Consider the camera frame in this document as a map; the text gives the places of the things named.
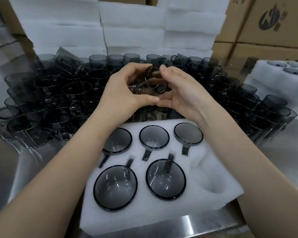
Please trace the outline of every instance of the hand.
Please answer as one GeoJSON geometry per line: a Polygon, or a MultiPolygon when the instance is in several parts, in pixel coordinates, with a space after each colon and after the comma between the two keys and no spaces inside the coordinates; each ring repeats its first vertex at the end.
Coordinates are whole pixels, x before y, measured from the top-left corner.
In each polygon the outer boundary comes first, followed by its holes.
{"type": "Polygon", "coordinates": [[[156,105],[173,108],[182,116],[199,124],[203,119],[202,112],[215,100],[201,84],[179,68],[161,65],[160,71],[172,91],[161,94],[156,105]]]}
{"type": "Polygon", "coordinates": [[[144,74],[149,66],[151,64],[129,63],[109,78],[96,111],[105,114],[106,122],[114,128],[129,119],[137,109],[160,101],[155,96],[133,94],[128,88],[128,84],[144,74]]]}

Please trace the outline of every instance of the person's left arm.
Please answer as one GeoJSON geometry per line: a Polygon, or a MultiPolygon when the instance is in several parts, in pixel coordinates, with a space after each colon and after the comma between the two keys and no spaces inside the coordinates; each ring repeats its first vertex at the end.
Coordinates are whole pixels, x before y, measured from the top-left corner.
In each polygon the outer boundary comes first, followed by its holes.
{"type": "Polygon", "coordinates": [[[159,98],[128,89],[150,64],[130,63],[113,74],[98,107],[48,165],[0,212],[0,237],[64,237],[87,179],[111,132],[159,98]]]}

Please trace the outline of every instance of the forearm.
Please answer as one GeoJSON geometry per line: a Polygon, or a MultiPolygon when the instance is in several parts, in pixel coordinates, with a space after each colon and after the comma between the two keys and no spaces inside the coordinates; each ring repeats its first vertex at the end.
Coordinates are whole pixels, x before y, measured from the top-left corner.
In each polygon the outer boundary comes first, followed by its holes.
{"type": "Polygon", "coordinates": [[[298,237],[298,190],[216,102],[198,124],[216,155],[242,185],[238,198],[256,237],[298,237]]]}
{"type": "Polygon", "coordinates": [[[63,237],[74,208],[115,127],[97,111],[0,213],[0,237],[63,237]]]}

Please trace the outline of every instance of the person's right hand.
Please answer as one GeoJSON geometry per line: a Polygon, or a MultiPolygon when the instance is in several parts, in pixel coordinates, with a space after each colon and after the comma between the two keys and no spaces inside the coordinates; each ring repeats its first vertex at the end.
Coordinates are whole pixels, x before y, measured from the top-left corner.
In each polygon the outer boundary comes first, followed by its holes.
{"type": "Polygon", "coordinates": [[[161,94],[156,105],[175,109],[185,118],[199,124],[203,120],[203,112],[207,112],[216,101],[201,84],[179,68],[161,65],[160,71],[172,91],[161,94]]]}

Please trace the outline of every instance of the person's left hand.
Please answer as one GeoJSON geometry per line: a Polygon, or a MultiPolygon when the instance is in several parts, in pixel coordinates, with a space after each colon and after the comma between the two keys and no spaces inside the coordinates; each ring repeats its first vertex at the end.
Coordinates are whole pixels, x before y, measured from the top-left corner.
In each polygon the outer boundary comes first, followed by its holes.
{"type": "Polygon", "coordinates": [[[113,127],[125,122],[137,109],[160,101],[156,96],[133,94],[128,88],[128,84],[151,65],[129,63],[109,78],[96,111],[104,114],[106,122],[110,122],[113,127]]]}

